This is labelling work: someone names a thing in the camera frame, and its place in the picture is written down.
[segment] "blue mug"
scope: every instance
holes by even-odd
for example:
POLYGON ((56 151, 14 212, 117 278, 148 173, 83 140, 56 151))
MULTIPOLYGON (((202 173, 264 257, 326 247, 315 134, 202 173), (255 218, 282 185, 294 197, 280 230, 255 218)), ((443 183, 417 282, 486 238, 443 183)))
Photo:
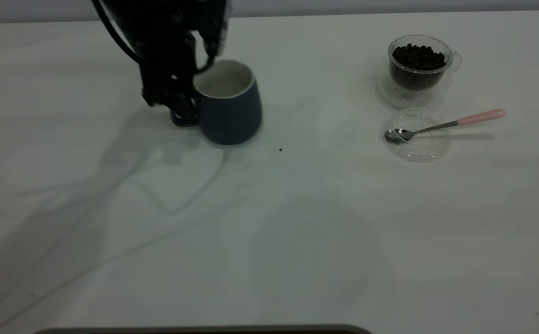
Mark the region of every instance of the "blue mug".
POLYGON ((216 61, 193 78, 198 125, 212 142, 235 145, 261 126, 261 98, 252 70, 238 61, 216 61))

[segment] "pink spoon handle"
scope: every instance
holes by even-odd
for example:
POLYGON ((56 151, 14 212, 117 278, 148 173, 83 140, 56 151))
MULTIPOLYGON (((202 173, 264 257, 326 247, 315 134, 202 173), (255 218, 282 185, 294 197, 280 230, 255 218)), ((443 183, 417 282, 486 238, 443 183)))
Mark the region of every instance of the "pink spoon handle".
POLYGON ((477 122, 496 120, 507 115, 507 111, 504 109, 495 109, 481 114, 471 115, 457 120, 457 125, 468 125, 477 122))

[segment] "table surface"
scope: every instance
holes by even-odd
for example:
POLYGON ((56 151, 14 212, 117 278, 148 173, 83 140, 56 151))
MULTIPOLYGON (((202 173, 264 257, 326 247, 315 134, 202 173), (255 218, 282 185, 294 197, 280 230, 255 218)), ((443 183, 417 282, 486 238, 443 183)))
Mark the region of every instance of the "table surface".
POLYGON ((539 334, 539 11, 233 19, 263 127, 221 148, 140 97, 100 22, 0 25, 0 334, 251 324, 539 334), (382 144, 391 40, 463 56, 416 164, 382 144))

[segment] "metal spoon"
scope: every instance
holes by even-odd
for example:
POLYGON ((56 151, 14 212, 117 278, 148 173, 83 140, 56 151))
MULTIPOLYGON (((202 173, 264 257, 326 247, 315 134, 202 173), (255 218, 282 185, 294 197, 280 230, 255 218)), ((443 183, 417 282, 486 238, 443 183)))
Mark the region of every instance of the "metal spoon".
POLYGON ((472 123, 478 123, 483 121, 489 121, 489 120, 496 120, 496 118, 501 118, 507 115, 507 111, 504 109, 495 109, 487 112, 483 112, 481 114, 476 114, 472 116, 467 116, 464 118, 460 118, 456 121, 444 123, 441 125, 436 125, 434 127, 421 129, 419 131, 408 131, 405 129, 388 129, 384 132, 385 138, 390 141, 394 142, 396 144, 401 142, 408 142, 410 141, 415 135, 419 133, 425 133, 428 131, 434 131, 438 129, 444 129, 449 127, 456 127, 461 125, 467 125, 472 123))

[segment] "mug handle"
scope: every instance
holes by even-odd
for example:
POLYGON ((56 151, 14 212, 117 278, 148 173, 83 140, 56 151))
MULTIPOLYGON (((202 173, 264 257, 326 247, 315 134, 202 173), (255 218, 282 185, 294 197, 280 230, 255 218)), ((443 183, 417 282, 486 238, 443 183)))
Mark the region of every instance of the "mug handle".
POLYGON ((461 62, 463 60, 461 58, 461 54, 458 53, 457 51, 453 51, 453 59, 454 59, 453 60, 453 73, 455 73, 461 67, 461 62))

